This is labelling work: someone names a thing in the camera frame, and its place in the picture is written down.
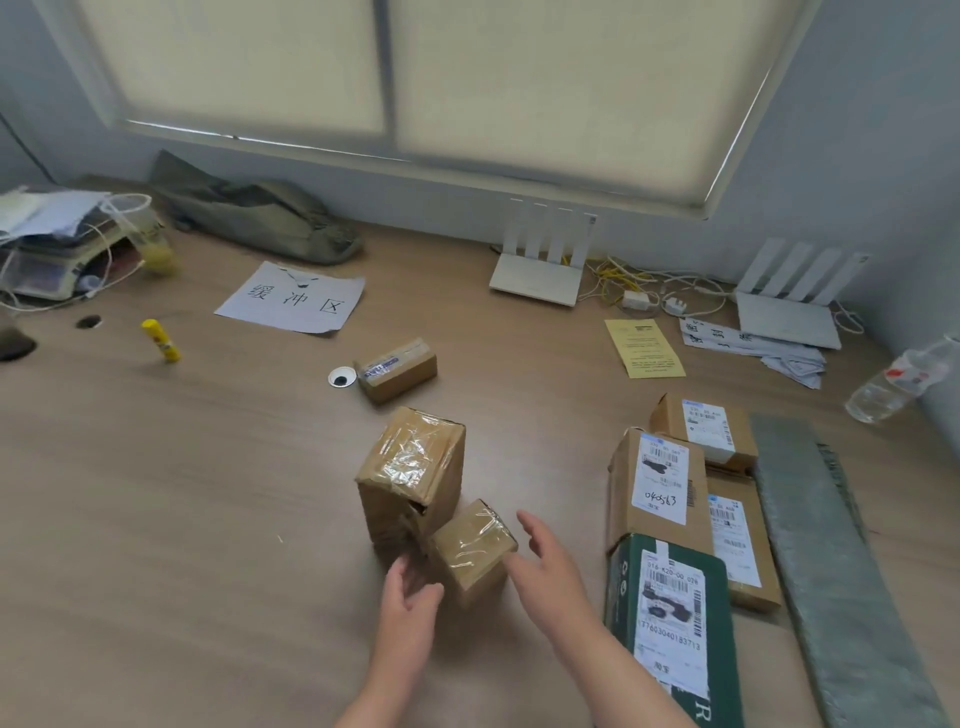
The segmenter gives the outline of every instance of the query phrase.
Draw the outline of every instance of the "window frame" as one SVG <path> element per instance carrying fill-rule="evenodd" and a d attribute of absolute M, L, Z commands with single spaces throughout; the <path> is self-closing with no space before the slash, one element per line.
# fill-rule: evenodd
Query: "window frame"
<path fill-rule="evenodd" d="M 823 0 L 803 0 L 801 3 L 793 26 L 777 57 L 767 69 L 706 198 L 696 205 L 660 201 L 641 191 L 617 189 L 596 180 L 510 168 L 497 163 L 440 157 L 401 158 L 396 149 L 396 105 L 388 7 L 390 0 L 368 1 L 373 5 L 386 132 L 380 137 L 371 137 L 368 134 L 311 131 L 308 137 L 284 133 L 283 139 L 264 139 L 255 131 L 243 128 L 212 131 L 208 128 L 211 125 L 202 119 L 136 119 L 136 114 L 126 104 L 110 78 L 108 66 L 85 29 L 84 17 L 78 6 L 72 0 L 33 0 L 33 3 L 77 77 L 90 105 L 104 126 L 112 131 L 201 143 L 234 151 L 309 161 L 413 180 L 454 184 L 558 203 L 706 220 L 719 206 Z M 536 178 L 531 179 L 529 175 L 536 175 Z M 598 186 L 606 186 L 608 189 L 598 189 Z"/>

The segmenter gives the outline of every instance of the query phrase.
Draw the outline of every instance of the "plastic cup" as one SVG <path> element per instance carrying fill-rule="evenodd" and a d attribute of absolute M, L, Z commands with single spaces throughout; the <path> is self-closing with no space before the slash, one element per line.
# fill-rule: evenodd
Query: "plastic cup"
<path fill-rule="evenodd" d="M 150 195 L 136 193 L 110 195 L 100 209 L 115 222 L 133 243 L 148 271 L 170 276 L 180 266 L 174 251 L 163 234 L 163 226 L 150 207 Z"/>

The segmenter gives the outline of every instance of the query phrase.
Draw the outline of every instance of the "power adapter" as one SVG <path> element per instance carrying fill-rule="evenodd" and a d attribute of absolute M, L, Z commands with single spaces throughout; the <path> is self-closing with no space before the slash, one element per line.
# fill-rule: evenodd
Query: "power adapter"
<path fill-rule="evenodd" d="M 650 300 L 650 297 L 642 291 L 624 291 L 620 305 L 636 311 L 652 311 L 657 307 L 657 305 Z"/>
<path fill-rule="evenodd" d="M 664 302 L 663 310 L 665 310 L 671 316 L 683 316 L 686 312 L 686 303 L 671 296 L 666 300 L 666 302 Z"/>

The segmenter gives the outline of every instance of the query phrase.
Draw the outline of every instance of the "green bag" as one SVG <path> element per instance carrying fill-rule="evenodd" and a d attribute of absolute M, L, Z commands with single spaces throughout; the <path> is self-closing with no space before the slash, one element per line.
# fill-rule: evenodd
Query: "green bag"
<path fill-rule="evenodd" d="M 362 247 L 351 225 L 335 221 L 320 200 L 289 182 L 221 180 L 163 150 L 150 184 L 181 229 L 320 265 L 342 263 Z"/>

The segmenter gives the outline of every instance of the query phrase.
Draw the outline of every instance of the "bottle label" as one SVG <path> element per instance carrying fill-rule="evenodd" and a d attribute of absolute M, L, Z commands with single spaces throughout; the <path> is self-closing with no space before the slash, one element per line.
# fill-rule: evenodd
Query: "bottle label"
<path fill-rule="evenodd" d="M 933 382 L 930 381 L 930 372 L 911 366 L 905 356 L 900 356 L 883 373 L 887 381 L 895 387 L 909 392 L 918 397 Z"/>

